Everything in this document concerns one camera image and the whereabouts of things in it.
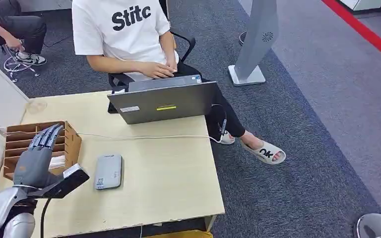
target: wooden letter organizer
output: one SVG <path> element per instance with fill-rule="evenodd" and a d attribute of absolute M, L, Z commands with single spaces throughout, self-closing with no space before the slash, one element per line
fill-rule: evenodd
<path fill-rule="evenodd" d="M 50 170 L 51 173 L 59 175 L 66 169 L 78 162 L 79 149 L 81 148 L 81 137 L 76 133 L 67 121 L 54 121 L 45 123 L 13 125 L 7 128 L 5 156 L 3 161 L 3 176 L 12 180 L 15 166 L 22 152 L 26 151 L 33 137 L 42 130 L 54 124 L 62 124 L 63 130 L 59 132 L 53 148 L 52 157 L 65 155 L 65 167 Z"/>

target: yellow sticker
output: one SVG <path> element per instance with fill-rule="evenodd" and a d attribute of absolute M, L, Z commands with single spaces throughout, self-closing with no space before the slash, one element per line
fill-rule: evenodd
<path fill-rule="evenodd" d="M 157 108 L 157 111 L 169 110 L 169 109 L 176 109 L 176 106 Z"/>

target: black cable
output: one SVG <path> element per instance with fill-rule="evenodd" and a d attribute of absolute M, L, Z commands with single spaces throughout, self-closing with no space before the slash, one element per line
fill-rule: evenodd
<path fill-rule="evenodd" d="M 224 121 L 223 121 L 223 125 L 221 126 L 221 136 L 224 136 L 224 134 L 226 133 L 227 112 L 224 109 L 223 105 L 221 105 L 221 104 L 212 104 L 211 105 L 211 107 L 214 107 L 214 106 L 220 106 L 224 111 Z"/>
<path fill-rule="evenodd" d="M 47 207 L 50 203 L 50 200 L 51 198 L 47 199 L 45 206 L 43 207 L 43 210 L 42 210 L 42 218 L 40 220 L 40 238 L 44 238 L 45 214 L 46 214 Z"/>
<path fill-rule="evenodd" d="M 55 43 L 52 43 L 51 45 L 46 45 L 45 43 L 43 43 L 43 45 L 44 46 L 46 46 L 47 48 L 50 48 L 50 47 L 52 47 L 52 46 L 54 46 L 54 45 L 56 45 L 56 44 L 59 44 L 60 42 L 62 42 L 62 41 L 64 41 L 64 40 L 67 40 L 67 39 L 69 39 L 69 38 L 71 38 L 72 36 L 67 36 L 67 37 L 65 37 L 65 38 L 63 38 L 62 40 L 60 40 L 60 41 L 56 41 Z"/>

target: black pants leg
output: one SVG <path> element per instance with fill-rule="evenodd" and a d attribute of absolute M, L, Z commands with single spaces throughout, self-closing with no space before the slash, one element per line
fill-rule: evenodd
<path fill-rule="evenodd" d="M 202 76 L 202 74 L 196 70 L 193 67 L 190 67 L 189 65 L 186 65 L 182 62 L 178 63 L 178 72 L 175 73 L 175 76 L 186 76 L 186 75 L 194 75 L 199 74 Z M 234 137 L 241 137 L 245 133 L 245 128 L 242 126 L 242 124 L 239 121 L 239 118 L 237 117 L 236 113 L 234 112 L 233 108 L 227 102 L 227 99 L 224 98 L 223 94 L 221 93 L 220 89 L 217 88 L 217 90 L 214 93 L 214 104 L 220 104 L 220 106 L 214 106 L 212 107 L 211 112 L 208 115 L 205 115 L 207 127 L 208 127 L 208 134 L 215 138 L 220 139 L 220 131 L 219 131 L 219 125 L 223 124 L 224 121 L 224 111 L 227 113 L 227 125 L 226 130 Z"/>
<path fill-rule="evenodd" d="M 24 40 L 27 53 L 40 54 L 47 31 L 44 19 L 38 16 L 18 16 L 20 12 L 16 0 L 0 0 L 0 26 L 14 37 Z M 0 43 L 5 44 L 1 36 Z"/>

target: white slide sandal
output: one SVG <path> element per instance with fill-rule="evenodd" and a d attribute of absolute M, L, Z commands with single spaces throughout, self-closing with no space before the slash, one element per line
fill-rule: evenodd
<path fill-rule="evenodd" d="M 249 151 L 251 154 L 255 155 L 258 159 L 260 159 L 262 162 L 264 162 L 266 164 L 278 165 L 278 164 L 282 163 L 286 158 L 286 154 L 284 153 L 283 150 L 281 150 L 280 148 L 276 147 L 275 145 L 270 144 L 264 140 L 263 140 L 263 147 L 258 149 L 258 150 L 251 149 L 249 146 L 247 146 L 245 143 L 243 143 L 242 140 L 239 140 L 239 141 L 245 150 Z M 278 152 L 281 152 L 280 158 L 276 161 L 272 161 L 272 158 Z"/>
<path fill-rule="evenodd" d="M 236 141 L 235 137 L 230 138 L 230 133 L 228 131 L 224 131 L 224 136 L 221 139 L 220 143 L 223 145 L 231 145 Z"/>

